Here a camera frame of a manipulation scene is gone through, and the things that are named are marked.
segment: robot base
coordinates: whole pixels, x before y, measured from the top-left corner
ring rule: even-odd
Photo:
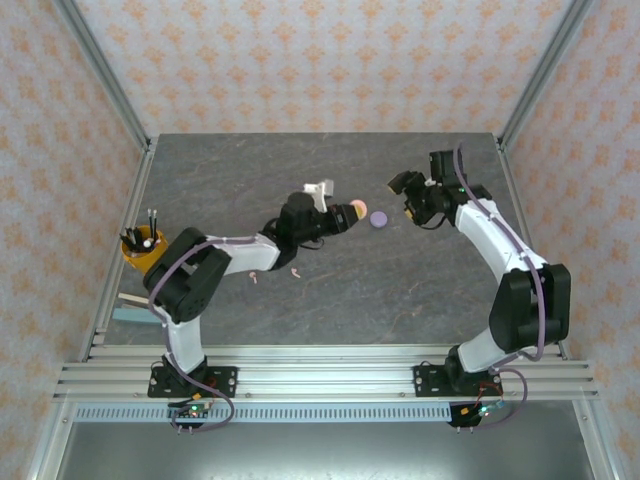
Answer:
[[[413,367],[413,386],[416,397],[477,397],[482,384],[494,383],[489,372],[465,373],[452,383],[444,365],[417,365]],[[492,389],[483,397],[498,396]]]
[[[203,397],[211,397],[211,393],[202,391],[195,385],[182,378],[166,357],[162,358],[162,365],[151,369],[149,380],[149,398],[185,398],[199,393]],[[234,398],[238,383],[237,367],[208,366],[207,359],[193,370],[189,376],[194,380],[220,390],[229,398]]]

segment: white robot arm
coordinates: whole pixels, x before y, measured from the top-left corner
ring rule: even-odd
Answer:
[[[435,215],[462,232],[489,265],[499,287],[489,327],[472,340],[454,347],[444,370],[455,394],[476,392],[491,368],[522,354],[566,338],[569,332],[571,277],[563,265],[549,265],[525,244],[504,220],[482,185],[469,186],[461,159],[453,151],[430,154],[431,178],[402,172],[389,182],[396,194],[406,195],[405,211],[424,227]]]
[[[203,389],[209,367],[200,314],[222,277],[277,270],[295,258],[298,247],[343,233],[358,221],[352,205],[326,205],[332,190],[330,180],[306,184],[304,191],[289,196],[278,218],[251,237],[214,237],[187,228],[146,272],[143,284],[152,312],[162,317],[167,345],[163,367],[158,367],[164,369],[161,395],[184,397]]]

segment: marble surface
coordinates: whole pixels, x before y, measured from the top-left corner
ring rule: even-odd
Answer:
[[[427,154],[463,140],[469,180],[482,183],[517,230],[513,204],[490,134],[334,133],[162,135],[138,221],[158,209],[169,240],[195,226],[206,234],[253,234],[276,217],[303,183],[335,181],[332,201],[362,199],[368,219],[301,250],[289,268],[225,277],[202,318],[202,341],[217,344],[455,343],[487,326],[497,284],[470,241],[445,224],[415,227],[387,182]],[[147,294],[125,266],[119,290]],[[161,344],[158,326],[112,320],[108,344]]]

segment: wallpaper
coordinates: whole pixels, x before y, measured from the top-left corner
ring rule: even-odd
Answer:
[[[573,276],[570,349],[593,360],[640,472],[640,10],[596,1],[510,159],[536,248]]]
[[[79,0],[149,135],[501,133],[570,0]]]
[[[50,0],[0,3],[0,478],[77,358],[139,152]]]

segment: pen holder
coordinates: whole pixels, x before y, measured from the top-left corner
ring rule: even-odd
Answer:
[[[151,229],[149,228],[149,225],[140,225],[138,230],[140,230],[143,240],[151,238]],[[164,238],[164,235],[160,230],[157,231],[157,235],[159,243],[157,243],[154,249],[148,253],[130,252],[124,242],[120,242],[120,251],[122,252],[124,259],[133,268],[142,272],[143,275],[146,275],[153,264],[156,263],[164,252],[167,251],[167,247],[169,246],[169,242],[167,242],[167,239]]]

